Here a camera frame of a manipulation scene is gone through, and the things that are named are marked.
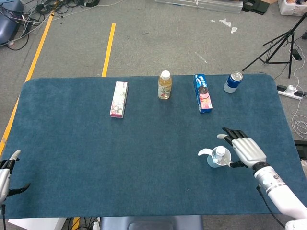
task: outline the bottle cap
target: bottle cap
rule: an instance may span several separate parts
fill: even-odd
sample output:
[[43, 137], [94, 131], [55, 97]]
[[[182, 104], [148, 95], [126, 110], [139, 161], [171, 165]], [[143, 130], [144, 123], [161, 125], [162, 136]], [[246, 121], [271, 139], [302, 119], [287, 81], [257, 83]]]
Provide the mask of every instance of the bottle cap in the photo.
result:
[[171, 77], [171, 73], [167, 70], [162, 71], [161, 78], [163, 80], [168, 80]]
[[224, 156], [226, 152], [226, 148], [224, 146], [218, 146], [216, 147], [215, 152], [216, 152], [216, 155], [218, 156]]

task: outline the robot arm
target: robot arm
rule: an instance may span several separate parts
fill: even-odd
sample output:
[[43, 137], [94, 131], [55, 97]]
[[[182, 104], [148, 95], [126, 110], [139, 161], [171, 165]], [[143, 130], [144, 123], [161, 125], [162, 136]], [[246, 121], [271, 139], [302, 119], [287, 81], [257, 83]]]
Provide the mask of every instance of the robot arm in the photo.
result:
[[285, 229], [292, 229], [290, 226], [294, 224], [296, 225], [296, 230], [300, 230], [298, 228], [299, 223], [304, 223], [307, 226], [307, 208], [276, 171], [266, 163], [266, 155], [257, 143], [240, 130], [230, 130], [228, 128], [223, 128], [223, 130], [228, 135], [219, 134], [217, 138], [226, 140], [240, 158], [238, 162], [230, 162], [228, 164], [229, 167], [245, 166], [253, 169], [255, 178], [261, 187], [265, 189], [278, 210], [285, 215], [299, 220], [289, 221]]
[[0, 204], [5, 201], [6, 197], [22, 193], [30, 186], [30, 184], [26, 184], [22, 188], [9, 189], [11, 174], [15, 162], [19, 160], [18, 156], [20, 153], [21, 151], [17, 150], [9, 160], [0, 161]]

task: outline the blue can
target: blue can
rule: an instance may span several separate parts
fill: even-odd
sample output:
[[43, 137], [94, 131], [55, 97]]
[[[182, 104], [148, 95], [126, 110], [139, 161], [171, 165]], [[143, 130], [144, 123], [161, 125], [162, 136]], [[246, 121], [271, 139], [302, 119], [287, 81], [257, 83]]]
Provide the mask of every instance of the blue can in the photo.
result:
[[233, 93], [236, 91], [238, 85], [243, 80], [243, 75], [240, 72], [233, 72], [228, 76], [224, 85], [224, 90], [227, 93]]

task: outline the blue box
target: blue box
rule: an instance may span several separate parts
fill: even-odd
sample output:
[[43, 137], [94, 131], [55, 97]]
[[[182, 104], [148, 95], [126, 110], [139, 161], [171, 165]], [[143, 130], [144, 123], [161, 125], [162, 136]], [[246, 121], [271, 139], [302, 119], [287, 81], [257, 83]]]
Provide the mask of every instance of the blue box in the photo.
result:
[[206, 81], [206, 76], [202, 73], [195, 74], [194, 79], [194, 89], [196, 93], [196, 100], [198, 104], [198, 109], [201, 114], [211, 112], [212, 103], [209, 95], [208, 84]]

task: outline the tripod stand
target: tripod stand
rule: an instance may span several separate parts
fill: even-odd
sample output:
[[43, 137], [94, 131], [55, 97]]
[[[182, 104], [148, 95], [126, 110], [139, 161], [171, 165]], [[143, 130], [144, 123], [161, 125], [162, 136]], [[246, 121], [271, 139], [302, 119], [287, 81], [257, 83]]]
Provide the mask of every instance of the tripod stand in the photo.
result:
[[[292, 65], [292, 51], [293, 51], [293, 44], [294, 44], [294, 30], [301, 24], [301, 22], [307, 17], [307, 12], [304, 13], [304, 15], [301, 17], [301, 19], [297, 22], [297, 24], [288, 32], [274, 38], [273, 40], [263, 44], [263, 46], [267, 45], [270, 43], [270, 48], [268, 48], [266, 51], [264, 51], [259, 57], [257, 57], [255, 60], [253, 60], [248, 66], [246, 66], [242, 71], [246, 70], [248, 67], [250, 67], [255, 61], [258, 59], [262, 61], [265, 64], [289, 64], [289, 75], [288, 78], [291, 76], [291, 65]], [[280, 61], [280, 62], [270, 62], [272, 57], [276, 54], [276, 52], [282, 47], [282, 45], [288, 41], [288, 38], [291, 37], [291, 48], [290, 48], [290, 59], [289, 61]], [[271, 50], [273, 49], [274, 46], [276, 46], [278, 43], [280, 43], [277, 48], [273, 51], [271, 54]], [[262, 60], [261, 57], [267, 53], [266, 59]]]

